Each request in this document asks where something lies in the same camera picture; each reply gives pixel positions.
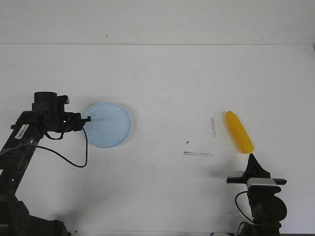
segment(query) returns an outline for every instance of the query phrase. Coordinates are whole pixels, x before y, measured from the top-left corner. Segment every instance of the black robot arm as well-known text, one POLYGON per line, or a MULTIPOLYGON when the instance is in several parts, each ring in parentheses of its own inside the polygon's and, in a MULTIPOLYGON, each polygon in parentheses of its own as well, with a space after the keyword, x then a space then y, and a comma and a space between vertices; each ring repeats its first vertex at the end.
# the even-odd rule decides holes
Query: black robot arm
POLYGON ((12 134, 0 152, 0 236, 67 236, 63 222, 47 221, 29 215, 15 197, 25 170, 40 139, 49 131, 61 133, 82 130, 90 118, 64 111, 67 96, 36 92, 32 111, 22 112, 12 134))
POLYGON ((286 217, 284 202, 275 196, 281 191, 278 185, 286 184, 282 178, 271 178, 251 153, 241 177, 228 177, 227 183, 244 183, 252 211, 253 224, 246 223, 240 236, 279 236, 280 221, 286 217))

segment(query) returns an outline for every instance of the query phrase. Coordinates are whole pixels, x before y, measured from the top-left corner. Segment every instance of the black cable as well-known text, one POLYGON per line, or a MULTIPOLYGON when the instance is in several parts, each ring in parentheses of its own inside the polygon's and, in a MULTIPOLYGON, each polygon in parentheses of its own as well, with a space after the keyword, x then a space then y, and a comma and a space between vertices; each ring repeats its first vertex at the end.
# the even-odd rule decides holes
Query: black cable
POLYGON ((61 139, 63 139, 63 135, 64 135, 64 133, 62 132, 59 138, 53 138, 47 132, 45 133, 45 136, 51 140, 61 140, 61 139))
POLYGON ((238 210, 241 212, 241 214, 242 214, 243 216, 245 216, 246 219, 248 219, 249 221, 251 221, 252 223, 254 223, 251 219, 249 219, 249 218, 242 212, 242 210, 240 209, 240 207, 239 207, 238 204, 237 204, 237 201, 236 201, 236 200, 237 200, 238 196, 240 196, 241 194, 244 194, 244 193, 248 193, 248 191, 240 192, 239 194, 237 194, 237 195, 235 196, 235 199, 234 199, 235 205, 236 205, 236 207, 238 208, 238 210))
POLYGON ((248 224, 248 225, 249 225, 249 223, 247 223, 247 222, 242 222, 242 223, 239 225, 239 227, 238 227, 238 230, 237 230, 236 236, 238 236, 238 235, 239 235, 238 233, 239 233, 240 228, 241 228, 241 226, 242 226, 243 224, 248 224))
POLYGON ((70 163, 71 165, 75 166, 75 167, 78 167, 78 168, 83 168, 83 167, 86 167, 87 163, 88 163, 88 136, 87 136, 87 133, 85 131, 85 129, 82 127, 83 129, 83 132, 84 132, 84 135, 85 135, 85 141, 86 141, 86 148, 85 148, 85 164, 83 166, 79 166, 79 165, 76 165, 74 164, 73 162, 71 162, 70 160, 68 160, 67 158, 65 158, 64 156, 62 156, 60 153, 50 149, 50 148, 47 148, 47 147, 43 147, 43 146, 38 146, 38 145, 21 145, 21 146, 18 146, 18 147, 14 147, 14 148, 11 148, 9 150, 7 150, 6 152, 9 152, 13 149, 19 149, 19 148, 24 148, 24 147, 34 147, 34 148, 41 148, 41 149, 45 149, 47 151, 51 151, 53 152, 54 154, 58 155, 59 157, 61 157, 63 160, 65 160, 66 162, 70 163))

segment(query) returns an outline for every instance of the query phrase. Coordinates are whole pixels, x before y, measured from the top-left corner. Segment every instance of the white wall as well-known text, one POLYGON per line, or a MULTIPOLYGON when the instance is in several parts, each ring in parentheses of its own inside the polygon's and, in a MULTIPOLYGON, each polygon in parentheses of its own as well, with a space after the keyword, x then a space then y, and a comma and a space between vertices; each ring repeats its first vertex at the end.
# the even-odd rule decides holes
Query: white wall
MULTIPOLYGON (((41 90, 67 94, 73 112, 119 102, 134 122, 121 146, 90 146, 82 170, 37 150, 17 192, 31 214, 64 220, 81 235, 235 232, 243 218, 234 196, 246 187, 225 180, 242 174, 247 155, 238 153, 224 123, 224 112, 233 110, 263 168, 288 180, 279 194, 288 208, 282 233, 315 231, 315 1, 0 6, 0 143, 41 90), (213 43, 306 45, 143 45, 213 43)), ((77 132, 40 144, 82 163, 83 143, 77 132)), ((249 213, 246 198, 240 202, 249 213)))
POLYGON ((314 44, 314 0, 2 1, 2 43, 314 44))

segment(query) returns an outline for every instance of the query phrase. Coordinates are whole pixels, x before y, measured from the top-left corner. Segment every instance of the tape mark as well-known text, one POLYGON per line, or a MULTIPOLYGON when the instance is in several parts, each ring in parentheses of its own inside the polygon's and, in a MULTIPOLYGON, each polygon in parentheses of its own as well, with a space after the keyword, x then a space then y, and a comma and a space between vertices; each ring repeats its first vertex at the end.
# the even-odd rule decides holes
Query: tape mark
POLYGON ((216 126, 215 126, 215 119, 211 118, 211 129, 212 129, 212 138, 216 139, 216 126))
POLYGON ((207 156, 207 157, 215 157, 214 154, 210 153, 201 153, 201 152, 192 152, 192 151, 184 151, 184 155, 189 156, 207 156))

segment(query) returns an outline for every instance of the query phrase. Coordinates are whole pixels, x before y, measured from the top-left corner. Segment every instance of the scratch mark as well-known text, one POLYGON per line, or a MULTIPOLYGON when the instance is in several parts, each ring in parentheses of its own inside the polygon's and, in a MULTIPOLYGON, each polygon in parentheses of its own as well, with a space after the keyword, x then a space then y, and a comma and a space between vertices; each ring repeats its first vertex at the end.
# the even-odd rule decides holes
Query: scratch mark
POLYGON ((192 151, 184 151, 184 155, 189 156, 207 156, 207 157, 215 157, 214 154, 210 153, 201 153, 201 152, 192 152, 192 151))
POLYGON ((157 103, 169 103, 170 102, 170 100, 168 100, 168 99, 158 99, 157 100, 157 103))
POLYGON ((216 135, 216 126, 215 126, 215 119, 211 118, 211 128, 212 128, 212 138, 217 138, 216 135))

